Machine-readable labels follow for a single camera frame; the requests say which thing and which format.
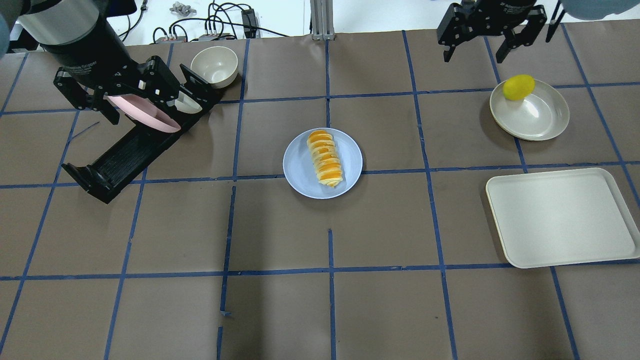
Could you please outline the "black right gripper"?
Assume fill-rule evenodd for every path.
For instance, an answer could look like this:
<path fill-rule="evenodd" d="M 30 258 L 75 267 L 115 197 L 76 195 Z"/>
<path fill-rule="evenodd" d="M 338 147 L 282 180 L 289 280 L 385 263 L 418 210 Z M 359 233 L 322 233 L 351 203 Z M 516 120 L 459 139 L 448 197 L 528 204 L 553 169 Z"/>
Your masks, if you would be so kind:
<path fill-rule="evenodd" d="M 495 53 L 502 64 L 514 48 L 533 45 L 546 22 L 546 9 L 535 0 L 462 0 L 448 6 L 436 36 L 446 46 L 443 61 L 449 63 L 460 44 L 502 35 L 505 41 Z"/>

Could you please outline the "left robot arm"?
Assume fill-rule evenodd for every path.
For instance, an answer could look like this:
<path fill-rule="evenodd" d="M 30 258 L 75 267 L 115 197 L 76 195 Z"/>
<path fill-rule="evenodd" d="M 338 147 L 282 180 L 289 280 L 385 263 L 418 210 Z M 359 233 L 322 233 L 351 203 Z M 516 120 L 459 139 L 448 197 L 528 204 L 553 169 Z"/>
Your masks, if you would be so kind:
<path fill-rule="evenodd" d="M 158 55 L 136 62 L 92 0 L 3 0 L 2 51 L 15 23 L 60 64 L 54 85 L 74 108 L 101 112 L 116 125 L 119 106 L 160 132 L 180 130 L 170 110 L 180 82 Z"/>

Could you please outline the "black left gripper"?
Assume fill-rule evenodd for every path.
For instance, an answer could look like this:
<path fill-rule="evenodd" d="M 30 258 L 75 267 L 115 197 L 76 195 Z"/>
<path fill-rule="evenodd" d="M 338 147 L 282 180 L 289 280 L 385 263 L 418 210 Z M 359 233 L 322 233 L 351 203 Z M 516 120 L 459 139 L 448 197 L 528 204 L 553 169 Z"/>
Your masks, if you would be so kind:
<path fill-rule="evenodd" d="M 94 109 L 112 125 L 121 115 L 103 96 L 136 95 L 162 103 L 168 115 L 186 114 L 186 94 L 158 55 L 137 63 L 107 20 L 95 20 L 72 39 L 41 43 L 60 67 L 54 86 L 76 109 Z"/>

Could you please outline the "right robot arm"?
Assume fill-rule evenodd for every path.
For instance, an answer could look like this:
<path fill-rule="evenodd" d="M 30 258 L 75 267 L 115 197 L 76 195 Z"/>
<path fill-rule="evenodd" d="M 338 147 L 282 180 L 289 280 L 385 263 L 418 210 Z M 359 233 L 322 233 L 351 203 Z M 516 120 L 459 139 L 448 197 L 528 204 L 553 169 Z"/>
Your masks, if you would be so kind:
<path fill-rule="evenodd" d="M 530 47 L 544 27 L 550 43 L 566 15 L 596 21 L 619 15 L 638 6 L 637 0 L 558 0 L 551 16 L 535 0 L 462 0 L 450 3 L 436 29 L 438 44 L 445 46 L 448 63 L 456 48 L 476 37 L 500 37 L 503 42 L 494 58 L 501 64 L 519 47 Z"/>

